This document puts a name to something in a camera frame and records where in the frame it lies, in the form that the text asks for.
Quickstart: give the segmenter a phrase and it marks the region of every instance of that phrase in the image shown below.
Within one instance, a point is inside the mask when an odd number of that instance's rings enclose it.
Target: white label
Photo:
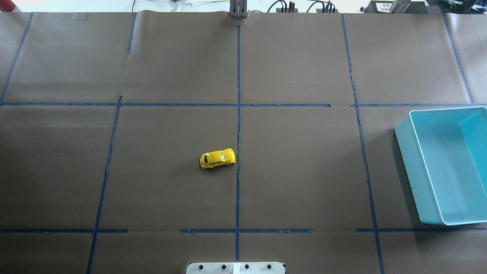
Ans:
[[[375,3],[378,12],[391,12],[391,5],[389,3]]]

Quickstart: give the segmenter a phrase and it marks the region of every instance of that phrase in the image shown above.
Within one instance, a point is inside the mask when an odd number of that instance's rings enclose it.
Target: red object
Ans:
[[[12,0],[0,0],[0,11],[11,12],[15,9],[15,4]]]

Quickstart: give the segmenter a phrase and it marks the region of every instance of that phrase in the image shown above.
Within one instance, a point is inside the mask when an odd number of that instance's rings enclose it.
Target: light blue plastic container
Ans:
[[[487,108],[413,110],[395,133],[421,222],[487,221]]]

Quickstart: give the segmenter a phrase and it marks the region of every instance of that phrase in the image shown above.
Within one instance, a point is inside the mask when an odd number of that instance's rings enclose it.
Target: black cable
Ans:
[[[274,2],[274,3],[273,3],[273,4],[272,4],[270,7],[269,7],[269,9],[267,10],[267,12],[269,12],[269,11],[271,10],[271,8],[272,8],[272,7],[273,7],[275,4],[277,4],[278,2],[281,2],[281,5],[282,5],[282,3],[284,3],[284,5],[285,5],[285,7],[286,7],[286,8],[284,8],[284,6],[283,6],[283,7],[282,7],[282,9],[287,10],[287,3],[286,3],[286,1],[284,1],[284,0],[277,0],[277,1],[275,1],[275,2]]]
[[[321,3],[323,5],[323,10],[325,9],[325,2],[322,2],[322,1],[314,1],[311,6],[309,6],[308,10],[306,11],[306,13],[309,12],[309,10],[311,9],[311,7],[316,4],[316,3]]]

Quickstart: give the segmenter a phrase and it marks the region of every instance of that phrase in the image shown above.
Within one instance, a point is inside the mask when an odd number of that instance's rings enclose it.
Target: gray table surface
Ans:
[[[486,224],[419,221],[393,128],[487,104],[486,20],[1,13],[0,273],[484,273]]]

